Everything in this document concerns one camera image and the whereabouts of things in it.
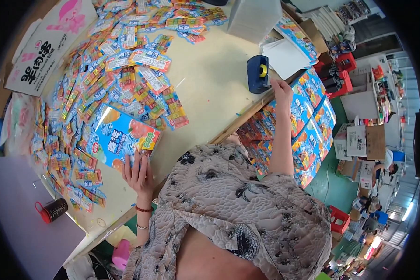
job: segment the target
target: woman's left hand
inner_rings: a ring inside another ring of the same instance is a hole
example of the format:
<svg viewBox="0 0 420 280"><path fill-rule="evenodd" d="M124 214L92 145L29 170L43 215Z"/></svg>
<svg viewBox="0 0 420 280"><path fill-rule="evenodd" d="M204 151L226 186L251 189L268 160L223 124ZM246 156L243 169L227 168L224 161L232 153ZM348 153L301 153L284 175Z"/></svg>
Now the woman's left hand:
<svg viewBox="0 0 420 280"><path fill-rule="evenodd" d="M131 171L129 155L124 157L123 179L128 183L129 187L134 189L139 199L151 202L154 191L154 178L148 155L140 155L136 151L134 158L134 165Z"/></svg>

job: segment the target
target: woman's arm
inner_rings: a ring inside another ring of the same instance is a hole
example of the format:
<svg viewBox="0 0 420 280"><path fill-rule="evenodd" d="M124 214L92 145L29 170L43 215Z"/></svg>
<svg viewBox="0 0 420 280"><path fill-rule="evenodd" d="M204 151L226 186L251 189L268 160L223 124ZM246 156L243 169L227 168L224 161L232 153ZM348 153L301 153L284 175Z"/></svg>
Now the woman's arm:
<svg viewBox="0 0 420 280"><path fill-rule="evenodd" d="M137 193L136 206L143 210L151 209L151 202L153 199L154 190L154 179L151 170L151 164L149 163L148 156L146 154L140 156L138 151L134 155L134 166L131 171L129 164L129 156L125 156L125 164L123 166L123 179L128 185L134 189ZM142 246L146 243L149 237L149 221L152 212L141 212L137 213L137 243L136 247Z"/></svg>
<svg viewBox="0 0 420 280"><path fill-rule="evenodd" d="M291 102L292 88L285 81L271 80L275 90L275 134L272 155L270 157L269 173L280 172L286 175L294 174L294 163L291 148Z"/></svg>
<svg viewBox="0 0 420 280"><path fill-rule="evenodd" d="M372 169L372 173L375 173L376 171L378 171L378 169L384 170L386 167L384 166L384 164L377 164L374 166L374 168Z"/></svg>

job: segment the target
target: white plastic bag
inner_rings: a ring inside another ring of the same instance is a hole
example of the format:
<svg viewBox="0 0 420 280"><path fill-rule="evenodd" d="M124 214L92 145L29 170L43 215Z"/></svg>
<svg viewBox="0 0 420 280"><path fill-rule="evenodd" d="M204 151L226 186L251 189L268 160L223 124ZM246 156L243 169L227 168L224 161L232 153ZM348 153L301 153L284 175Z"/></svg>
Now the white plastic bag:
<svg viewBox="0 0 420 280"><path fill-rule="evenodd" d="M8 135L7 146L11 155L30 154L30 143L34 135L36 98L22 93L12 93L8 106L10 111L7 110L4 122Z"/></svg>

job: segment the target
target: pink cartoon print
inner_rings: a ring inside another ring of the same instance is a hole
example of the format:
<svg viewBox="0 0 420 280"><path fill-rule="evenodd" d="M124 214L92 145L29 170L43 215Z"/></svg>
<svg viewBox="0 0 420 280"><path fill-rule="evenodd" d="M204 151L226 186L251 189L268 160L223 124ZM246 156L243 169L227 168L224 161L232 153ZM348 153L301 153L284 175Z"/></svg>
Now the pink cartoon print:
<svg viewBox="0 0 420 280"><path fill-rule="evenodd" d="M59 11L59 21L57 25L47 26L47 30L61 30L63 32L79 33L79 29L84 27L85 15L79 14L82 7L82 0L69 0Z"/></svg>
<svg viewBox="0 0 420 280"><path fill-rule="evenodd" d="M36 54L33 52L26 52L22 54L22 62L33 60L34 58L36 58Z"/></svg>

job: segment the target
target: gray patterned blouse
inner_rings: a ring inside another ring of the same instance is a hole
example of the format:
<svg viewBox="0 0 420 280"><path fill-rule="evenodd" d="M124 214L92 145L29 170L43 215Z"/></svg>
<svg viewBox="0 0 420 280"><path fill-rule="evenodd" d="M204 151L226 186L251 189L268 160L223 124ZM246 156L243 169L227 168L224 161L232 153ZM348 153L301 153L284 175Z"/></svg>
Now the gray patterned blouse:
<svg viewBox="0 0 420 280"><path fill-rule="evenodd" d="M123 280L174 279L189 227L269 279L314 279L331 251L330 212L292 176L261 182L240 146L196 146L181 156L160 192L143 248Z"/></svg>

